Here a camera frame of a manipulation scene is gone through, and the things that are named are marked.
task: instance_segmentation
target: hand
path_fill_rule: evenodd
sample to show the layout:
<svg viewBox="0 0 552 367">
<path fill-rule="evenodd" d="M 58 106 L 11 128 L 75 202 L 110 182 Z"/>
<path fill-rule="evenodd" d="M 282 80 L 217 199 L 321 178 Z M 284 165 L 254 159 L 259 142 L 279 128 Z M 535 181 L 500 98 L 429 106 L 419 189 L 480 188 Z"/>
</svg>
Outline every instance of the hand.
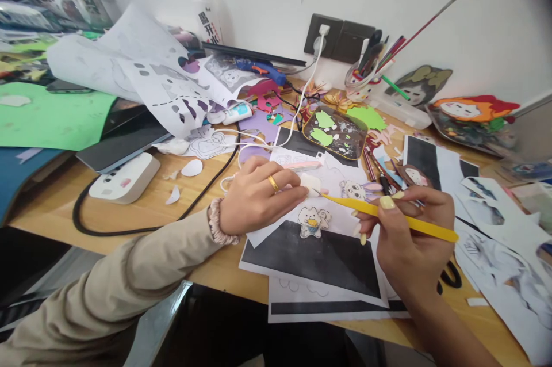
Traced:
<svg viewBox="0 0 552 367">
<path fill-rule="evenodd" d="M 274 193 L 269 176 L 280 189 L 288 184 L 292 188 Z M 308 193 L 293 171 L 266 158 L 251 157 L 220 203 L 220 229 L 227 235 L 242 235 L 266 227 L 304 202 Z"/>
<path fill-rule="evenodd" d="M 404 215 L 454 230 L 454 203 L 449 194 L 421 186 L 396 193 L 395 200 L 383 196 L 378 217 L 358 213 L 361 233 L 369 238 L 380 223 L 377 257 L 381 269 L 403 301 L 424 303 L 437 295 L 439 276 L 454 251 L 454 244 L 410 230 Z M 420 200 L 423 208 L 411 201 Z"/>
</svg>

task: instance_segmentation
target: green pen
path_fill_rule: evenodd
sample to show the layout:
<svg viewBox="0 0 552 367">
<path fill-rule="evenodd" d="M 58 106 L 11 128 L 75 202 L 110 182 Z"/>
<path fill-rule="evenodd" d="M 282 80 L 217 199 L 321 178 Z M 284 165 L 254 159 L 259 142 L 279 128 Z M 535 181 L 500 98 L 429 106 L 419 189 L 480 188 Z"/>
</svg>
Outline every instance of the green pen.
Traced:
<svg viewBox="0 0 552 367">
<path fill-rule="evenodd" d="M 383 79 L 385 82 L 387 82 L 391 88 L 393 88 L 396 92 L 398 92 L 402 98 L 404 98 L 407 101 L 410 101 L 410 97 L 404 93 L 403 90 L 401 90 L 398 86 L 396 86 L 388 77 L 385 75 L 381 76 L 381 79 Z"/>
</svg>

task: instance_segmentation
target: plastic bottle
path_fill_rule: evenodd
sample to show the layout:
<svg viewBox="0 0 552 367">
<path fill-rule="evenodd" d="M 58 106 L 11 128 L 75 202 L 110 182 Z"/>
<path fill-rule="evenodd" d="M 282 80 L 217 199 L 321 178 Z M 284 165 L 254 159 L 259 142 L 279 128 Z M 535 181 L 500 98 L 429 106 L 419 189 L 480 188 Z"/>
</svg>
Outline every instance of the plastic bottle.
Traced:
<svg viewBox="0 0 552 367">
<path fill-rule="evenodd" d="M 219 15 L 212 0 L 192 0 L 194 17 L 197 20 L 197 36 L 202 41 L 214 44 L 223 43 Z"/>
</svg>

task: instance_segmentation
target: red hair cartoon drawing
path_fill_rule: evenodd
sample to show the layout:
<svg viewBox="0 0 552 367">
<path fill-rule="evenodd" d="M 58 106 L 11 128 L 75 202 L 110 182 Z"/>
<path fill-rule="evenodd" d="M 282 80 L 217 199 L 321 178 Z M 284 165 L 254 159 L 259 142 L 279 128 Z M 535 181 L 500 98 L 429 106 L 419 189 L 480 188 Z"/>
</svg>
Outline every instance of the red hair cartoon drawing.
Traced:
<svg viewBox="0 0 552 367">
<path fill-rule="evenodd" d="M 505 117 L 520 107 L 514 102 L 505 102 L 492 95 L 478 97 L 444 98 L 434 103 L 435 107 L 461 121 L 487 123 Z"/>
</svg>

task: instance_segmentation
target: gold ring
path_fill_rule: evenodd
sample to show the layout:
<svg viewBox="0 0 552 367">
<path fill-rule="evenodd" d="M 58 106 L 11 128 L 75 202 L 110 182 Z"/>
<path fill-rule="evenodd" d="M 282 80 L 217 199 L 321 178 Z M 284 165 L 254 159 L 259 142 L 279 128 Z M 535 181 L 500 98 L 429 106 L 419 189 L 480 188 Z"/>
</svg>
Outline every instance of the gold ring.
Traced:
<svg viewBox="0 0 552 367">
<path fill-rule="evenodd" d="M 270 182 L 270 184 L 272 184 L 272 187 L 274 188 L 274 193 L 278 193 L 280 191 L 280 188 L 274 181 L 274 178 L 272 176 L 268 176 L 268 181 Z"/>
</svg>

